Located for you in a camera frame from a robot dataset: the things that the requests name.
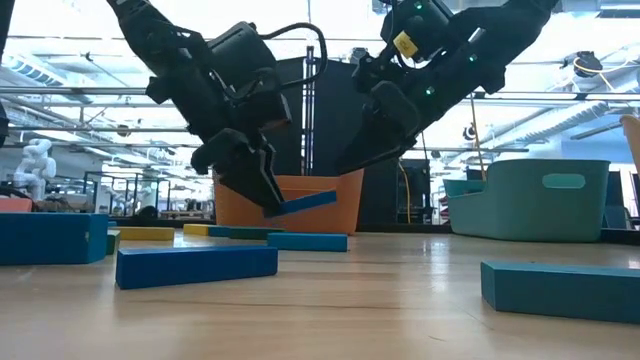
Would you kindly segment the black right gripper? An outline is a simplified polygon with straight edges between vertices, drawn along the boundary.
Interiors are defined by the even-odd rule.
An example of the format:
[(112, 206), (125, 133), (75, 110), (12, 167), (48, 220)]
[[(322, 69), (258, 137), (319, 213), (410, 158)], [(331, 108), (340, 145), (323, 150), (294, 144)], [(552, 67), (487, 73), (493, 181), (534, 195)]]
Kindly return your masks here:
[(476, 88), (500, 89), (500, 37), (479, 34), (448, 42), (424, 67), (408, 70), (384, 54), (366, 55), (353, 74), (369, 96), (362, 126), (335, 162), (339, 174), (399, 158), (417, 135), (440, 120)]

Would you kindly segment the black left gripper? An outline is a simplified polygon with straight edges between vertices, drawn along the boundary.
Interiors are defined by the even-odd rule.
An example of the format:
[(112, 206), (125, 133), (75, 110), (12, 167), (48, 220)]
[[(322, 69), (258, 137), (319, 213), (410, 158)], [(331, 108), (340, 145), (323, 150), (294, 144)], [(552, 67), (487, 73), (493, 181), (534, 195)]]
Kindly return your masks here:
[(292, 115), (275, 68), (248, 73), (249, 81), (233, 90), (216, 71), (197, 68), (192, 134), (203, 143), (191, 157), (201, 175), (212, 169), (220, 184), (263, 210), (275, 210), (284, 197), (276, 181), (275, 150), (261, 133), (288, 125)]

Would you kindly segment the orange plastic bin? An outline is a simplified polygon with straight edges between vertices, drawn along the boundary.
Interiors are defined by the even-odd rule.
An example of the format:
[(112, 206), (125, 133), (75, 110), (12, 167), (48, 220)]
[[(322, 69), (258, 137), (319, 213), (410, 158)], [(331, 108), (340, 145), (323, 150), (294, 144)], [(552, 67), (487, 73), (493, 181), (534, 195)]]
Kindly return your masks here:
[(265, 218), (259, 206), (231, 189), (216, 184), (216, 222), (223, 226), (275, 227), (290, 232), (351, 235), (358, 221), (364, 170), (338, 177), (277, 175), (286, 200), (335, 190), (337, 201), (276, 218)]

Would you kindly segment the black equipment cabinet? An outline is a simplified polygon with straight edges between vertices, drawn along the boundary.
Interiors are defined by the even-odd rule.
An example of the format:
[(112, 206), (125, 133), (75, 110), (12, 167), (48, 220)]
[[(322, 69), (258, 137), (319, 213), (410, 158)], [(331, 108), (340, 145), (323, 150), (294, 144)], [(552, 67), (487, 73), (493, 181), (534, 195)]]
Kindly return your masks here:
[(404, 224), (431, 224), (433, 208), (429, 161), (401, 159), (397, 181), (397, 221)]

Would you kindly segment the teal plastic bin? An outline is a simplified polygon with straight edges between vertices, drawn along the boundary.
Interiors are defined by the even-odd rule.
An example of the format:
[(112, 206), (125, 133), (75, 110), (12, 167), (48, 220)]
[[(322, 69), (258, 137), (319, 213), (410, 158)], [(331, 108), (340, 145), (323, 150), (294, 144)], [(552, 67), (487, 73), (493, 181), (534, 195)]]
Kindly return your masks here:
[(590, 243), (600, 238), (608, 161), (512, 159), (484, 180), (444, 181), (454, 233), (507, 241)]

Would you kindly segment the white humanoid robot figure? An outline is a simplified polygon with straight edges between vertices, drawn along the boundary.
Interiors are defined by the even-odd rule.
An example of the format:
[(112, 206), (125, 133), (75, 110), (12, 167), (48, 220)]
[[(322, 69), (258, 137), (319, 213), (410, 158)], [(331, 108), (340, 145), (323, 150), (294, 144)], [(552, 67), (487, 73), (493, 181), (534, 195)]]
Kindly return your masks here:
[(56, 161), (48, 153), (52, 142), (48, 139), (32, 139), (22, 150), (22, 160), (13, 175), (14, 185), (24, 188), (34, 201), (41, 201), (46, 181), (56, 176)]

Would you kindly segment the teal wooden block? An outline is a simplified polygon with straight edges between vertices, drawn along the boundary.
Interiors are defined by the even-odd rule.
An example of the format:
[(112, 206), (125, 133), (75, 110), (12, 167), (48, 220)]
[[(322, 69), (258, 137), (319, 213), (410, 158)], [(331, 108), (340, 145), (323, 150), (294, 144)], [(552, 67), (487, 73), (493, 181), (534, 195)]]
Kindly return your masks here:
[(640, 270), (486, 261), (481, 294), (496, 311), (640, 325)]

